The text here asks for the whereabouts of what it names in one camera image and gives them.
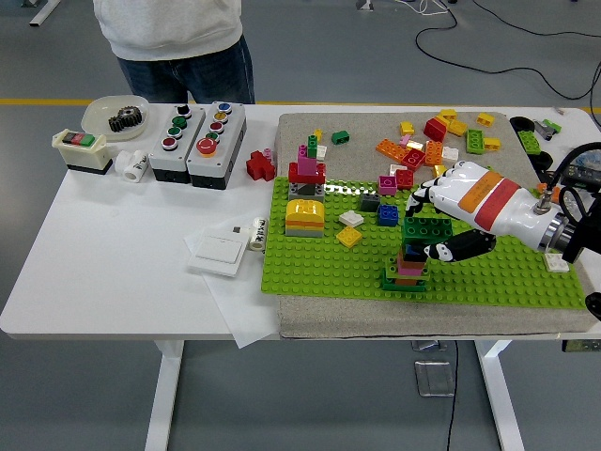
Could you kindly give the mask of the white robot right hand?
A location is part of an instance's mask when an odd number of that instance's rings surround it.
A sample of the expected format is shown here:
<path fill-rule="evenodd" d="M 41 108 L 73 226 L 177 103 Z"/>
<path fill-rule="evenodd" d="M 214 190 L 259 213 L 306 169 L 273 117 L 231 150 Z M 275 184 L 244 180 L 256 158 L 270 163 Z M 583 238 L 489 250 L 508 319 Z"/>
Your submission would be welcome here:
<path fill-rule="evenodd" d="M 537 207 L 531 192 L 501 174 L 461 161 L 442 176 L 423 183 L 406 205 L 407 217 L 429 203 L 471 229 L 447 241 L 426 245 L 424 255 L 456 262 L 492 251 L 498 236 L 512 236 L 535 251 L 554 245 L 567 225 L 558 207 Z"/>

